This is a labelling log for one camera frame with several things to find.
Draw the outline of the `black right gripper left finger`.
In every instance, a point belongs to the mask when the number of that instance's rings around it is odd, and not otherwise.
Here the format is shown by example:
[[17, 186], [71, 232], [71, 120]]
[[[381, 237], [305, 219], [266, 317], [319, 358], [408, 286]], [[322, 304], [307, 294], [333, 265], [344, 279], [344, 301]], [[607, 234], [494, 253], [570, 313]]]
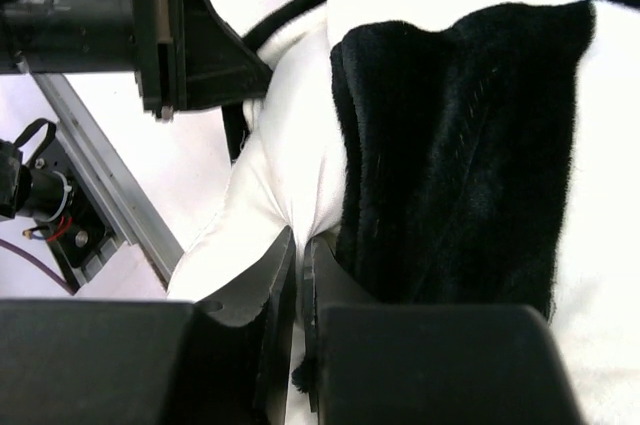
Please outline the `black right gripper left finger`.
[[5, 424], [281, 424], [295, 243], [196, 302], [5, 300]]

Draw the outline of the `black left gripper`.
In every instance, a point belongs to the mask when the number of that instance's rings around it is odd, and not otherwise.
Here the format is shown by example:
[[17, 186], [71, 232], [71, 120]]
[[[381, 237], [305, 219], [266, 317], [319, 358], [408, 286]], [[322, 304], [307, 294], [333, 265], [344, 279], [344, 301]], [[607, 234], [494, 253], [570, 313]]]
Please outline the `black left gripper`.
[[171, 120], [263, 96], [272, 72], [210, 0], [131, 0], [145, 112]]

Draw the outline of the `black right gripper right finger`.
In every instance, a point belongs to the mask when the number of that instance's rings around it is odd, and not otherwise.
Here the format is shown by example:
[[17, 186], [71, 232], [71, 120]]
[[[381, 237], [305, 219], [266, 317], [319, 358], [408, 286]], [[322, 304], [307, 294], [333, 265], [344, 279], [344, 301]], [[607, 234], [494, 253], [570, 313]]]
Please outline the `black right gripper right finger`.
[[314, 238], [303, 265], [309, 404], [321, 424], [579, 424], [546, 322], [527, 306], [384, 305]]

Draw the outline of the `black white checkered pillowcase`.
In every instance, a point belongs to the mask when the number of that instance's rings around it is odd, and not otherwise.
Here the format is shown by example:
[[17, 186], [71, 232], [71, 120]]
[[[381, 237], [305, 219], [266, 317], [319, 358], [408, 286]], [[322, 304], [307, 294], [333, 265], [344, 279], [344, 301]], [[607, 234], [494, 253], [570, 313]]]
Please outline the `black white checkered pillowcase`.
[[639, 0], [324, 0], [339, 263], [380, 301], [547, 320], [588, 424], [639, 420]]

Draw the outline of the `white pillow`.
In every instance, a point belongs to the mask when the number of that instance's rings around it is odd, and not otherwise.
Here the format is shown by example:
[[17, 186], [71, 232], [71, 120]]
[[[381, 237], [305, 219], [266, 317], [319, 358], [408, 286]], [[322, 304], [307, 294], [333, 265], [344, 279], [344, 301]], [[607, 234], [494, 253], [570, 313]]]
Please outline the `white pillow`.
[[168, 286], [170, 299], [209, 296], [254, 264], [290, 227], [296, 303], [303, 303], [305, 247], [339, 225], [345, 190], [330, 50], [321, 25], [278, 62], [257, 123], [231, 168], [221, 209], [179, 261]]

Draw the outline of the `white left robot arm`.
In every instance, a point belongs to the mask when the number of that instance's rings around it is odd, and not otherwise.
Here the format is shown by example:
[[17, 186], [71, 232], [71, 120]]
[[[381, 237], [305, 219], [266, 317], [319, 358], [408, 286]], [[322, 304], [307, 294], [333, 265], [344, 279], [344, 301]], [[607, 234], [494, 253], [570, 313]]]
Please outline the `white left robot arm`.
[[260, 97], [271, 78], [210, 0], [1, 0], [1, 71], [131, 72], [163, 120]]

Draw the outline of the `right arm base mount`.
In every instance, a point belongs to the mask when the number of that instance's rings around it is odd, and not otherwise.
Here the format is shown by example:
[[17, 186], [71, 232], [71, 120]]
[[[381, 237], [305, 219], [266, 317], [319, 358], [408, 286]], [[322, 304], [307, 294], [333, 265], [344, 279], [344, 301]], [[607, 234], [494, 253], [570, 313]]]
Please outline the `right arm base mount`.
[[90, 263], [115, 232], [46, 118], [27, 125], [13, 141], [1, 142], [1, 220], [26, 217], [35, 225], [22, 232], [45, 244], [59, 272], [5, 240], [1, 247], [23, 258], [73, 296], [88, 280]]

